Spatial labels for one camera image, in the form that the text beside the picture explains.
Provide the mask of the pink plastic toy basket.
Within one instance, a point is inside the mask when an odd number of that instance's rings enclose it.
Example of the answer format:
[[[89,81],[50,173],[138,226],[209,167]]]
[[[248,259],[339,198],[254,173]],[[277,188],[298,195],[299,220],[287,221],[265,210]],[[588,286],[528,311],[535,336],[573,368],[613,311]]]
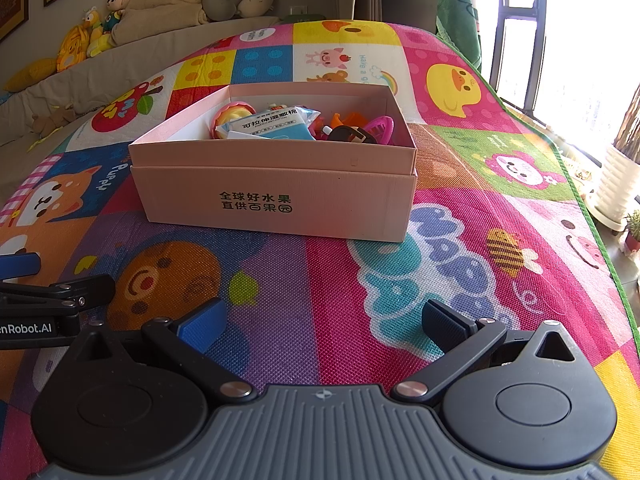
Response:
[[[363,129],[377,144],[387,145],[392,140],[395,123],[393,118],[383,115],[372,119]]]

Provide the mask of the yellow cup with pink lid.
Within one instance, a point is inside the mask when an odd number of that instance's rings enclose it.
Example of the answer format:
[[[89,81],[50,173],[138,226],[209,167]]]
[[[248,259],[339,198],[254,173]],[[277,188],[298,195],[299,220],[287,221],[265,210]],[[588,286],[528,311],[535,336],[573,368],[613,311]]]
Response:
[[[230,102],[229,104],[221,107],[220,110],[215,114],[210,123],[209,134],[212,139],[223,139],[222,136],[218,132],[218,128],[227,122],[233,122],[234,120],[238,120],[244,117],[248,117],[250,115],[254,115],[256,110],[247,102],[243,101],[235,101]]]

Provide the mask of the blue white cotton pad pack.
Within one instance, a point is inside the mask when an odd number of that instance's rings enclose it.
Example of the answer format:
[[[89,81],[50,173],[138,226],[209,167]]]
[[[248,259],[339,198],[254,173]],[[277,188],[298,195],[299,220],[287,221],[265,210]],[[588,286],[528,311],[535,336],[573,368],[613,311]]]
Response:
[[[314,140],[309,127],[320,116],[318,110],[290,106],[246,116],[216,128],[223,139],[261,138],[272,140]]]

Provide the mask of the orange plastic toy shell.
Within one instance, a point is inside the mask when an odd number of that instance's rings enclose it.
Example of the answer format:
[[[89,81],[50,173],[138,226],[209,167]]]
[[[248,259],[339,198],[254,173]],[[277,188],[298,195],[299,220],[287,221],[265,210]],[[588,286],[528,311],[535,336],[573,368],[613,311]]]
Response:
[[[329,126],[332,129],[339,126],[364,128],[368,123],[369,119],[358,112],[351,112],[345,116],[342,116],[340,113],[334,113],[330,119]]]

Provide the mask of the small cartoon boy figurine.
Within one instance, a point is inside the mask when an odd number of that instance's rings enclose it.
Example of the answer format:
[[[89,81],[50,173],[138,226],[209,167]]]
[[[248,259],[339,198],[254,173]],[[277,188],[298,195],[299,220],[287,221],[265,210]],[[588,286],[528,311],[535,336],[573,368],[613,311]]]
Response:
[[[326,136],[326,140],[332,142],[378,143],[372,134],[360,127],[340,125],[335,128],[331,128],[330,126],[324,126],[322,128],[322,133]]]

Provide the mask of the colourful cartoon play mat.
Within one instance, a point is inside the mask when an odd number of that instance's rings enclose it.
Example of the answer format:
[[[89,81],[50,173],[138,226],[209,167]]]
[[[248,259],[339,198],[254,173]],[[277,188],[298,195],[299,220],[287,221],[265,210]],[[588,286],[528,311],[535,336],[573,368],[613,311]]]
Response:
[[[376,84],[416,144],[400,243],[152,222],[132,142],[230,84]],[[429,32],[280,25],[215,42],[97,112],[1,213],[1,255],[115,296],[65,347],[1,350],[6,479],[634,479],[638,328],[556,148]],[[208,403],[141,327],[228,307],[205,352],[257,389]],[[428,300],[508,332],[439,404],[390,390],[444,352]]]

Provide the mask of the small brown plush toy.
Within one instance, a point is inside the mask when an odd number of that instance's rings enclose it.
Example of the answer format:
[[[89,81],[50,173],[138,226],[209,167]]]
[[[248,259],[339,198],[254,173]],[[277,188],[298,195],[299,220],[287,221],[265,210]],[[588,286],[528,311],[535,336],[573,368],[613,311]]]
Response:
[[[50,115],[32,116],[32,131],[44,139],[59,128],[63,128],[77,118],[72,106],[57,107]]]

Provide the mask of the beige covered sofa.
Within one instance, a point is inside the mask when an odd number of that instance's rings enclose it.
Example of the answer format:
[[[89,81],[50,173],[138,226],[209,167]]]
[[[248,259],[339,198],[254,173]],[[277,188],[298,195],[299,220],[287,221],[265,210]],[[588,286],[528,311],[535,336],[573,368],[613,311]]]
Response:
[[[1,104],[1,199],[7,200],[87,114],[201,48],[278,23],[274,16],[262,16],[165,32],[108,50],[14,94]],[[73,107],[75,121],[35,145],[32,118],[48,117],[66,106]]]

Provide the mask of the pink cardboard box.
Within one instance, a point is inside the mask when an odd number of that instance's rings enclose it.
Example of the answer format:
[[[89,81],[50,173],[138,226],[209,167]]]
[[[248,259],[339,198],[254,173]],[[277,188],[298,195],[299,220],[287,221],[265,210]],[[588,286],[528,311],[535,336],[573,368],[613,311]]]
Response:
[[[214,140],[233,101],[256,110],[308,105],[323,118],[393,119],[386,145]],[[416,190],[416,144],[389,88],[338,82],[230,84],[130,144],[131,173],[152,222],[400,243]]]

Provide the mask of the yellow banana plush pillow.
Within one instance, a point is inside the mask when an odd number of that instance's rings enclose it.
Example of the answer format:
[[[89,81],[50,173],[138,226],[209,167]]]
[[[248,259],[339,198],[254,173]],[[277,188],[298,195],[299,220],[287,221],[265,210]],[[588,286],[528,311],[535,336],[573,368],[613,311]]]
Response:
[[[7,92],[17,93],[26,88],[38,84],[56,72],[56,61],[54,58],[40,58],[34,61],[17,73],[15,73],[4,85]]]

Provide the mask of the white ribbed plant pot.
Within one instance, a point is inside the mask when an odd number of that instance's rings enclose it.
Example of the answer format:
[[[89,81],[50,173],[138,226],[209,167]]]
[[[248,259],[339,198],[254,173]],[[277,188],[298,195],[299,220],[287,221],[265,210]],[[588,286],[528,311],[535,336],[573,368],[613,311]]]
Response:
[[[636,162],[610,145],[594,189],[586,197],[586,207],[593,218],[615,232],[623,232],[627,214],[636,208],[639,172]]]

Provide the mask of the yellow orange plush toy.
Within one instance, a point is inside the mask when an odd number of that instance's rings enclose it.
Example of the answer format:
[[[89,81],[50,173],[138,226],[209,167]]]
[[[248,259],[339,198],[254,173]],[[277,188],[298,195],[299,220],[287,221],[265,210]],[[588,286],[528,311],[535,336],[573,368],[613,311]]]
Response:
[[[85,61],[90,44],[102,36],[103,26],[99,10],[93,6],[85,12],[79,25],[72,27],[65,35],[56,56],[56,71],[63,70]]]

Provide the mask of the doll with yellow outfit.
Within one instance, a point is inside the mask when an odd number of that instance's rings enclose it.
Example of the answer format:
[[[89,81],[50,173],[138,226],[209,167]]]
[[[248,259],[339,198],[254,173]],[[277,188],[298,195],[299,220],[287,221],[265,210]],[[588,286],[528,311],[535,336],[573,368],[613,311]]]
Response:
[[[113,47],[111,42],[112,31],[122,20],[129,1],[106,0],[105,18],[100,18],[96,8],[92,8],[86,13],[86,26],[91,29],[87,48],[88,58],[95,58]]]

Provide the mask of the beige folded cushion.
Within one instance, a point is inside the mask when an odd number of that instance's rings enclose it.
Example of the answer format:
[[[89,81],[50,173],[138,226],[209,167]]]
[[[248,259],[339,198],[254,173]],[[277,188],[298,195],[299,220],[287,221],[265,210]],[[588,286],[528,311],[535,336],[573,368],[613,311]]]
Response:
[[[119,47],[207,22],[202,0],[130,0],[111,32],[110,43]]]

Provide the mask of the green dinosaur towel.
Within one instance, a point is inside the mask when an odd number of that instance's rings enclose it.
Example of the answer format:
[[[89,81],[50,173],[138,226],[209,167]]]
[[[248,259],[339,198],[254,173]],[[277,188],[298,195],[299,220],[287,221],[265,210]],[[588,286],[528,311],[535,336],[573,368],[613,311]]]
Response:
[[[480,23],[475,0],[437,0],[437,36],[474,67],[482,68]]]

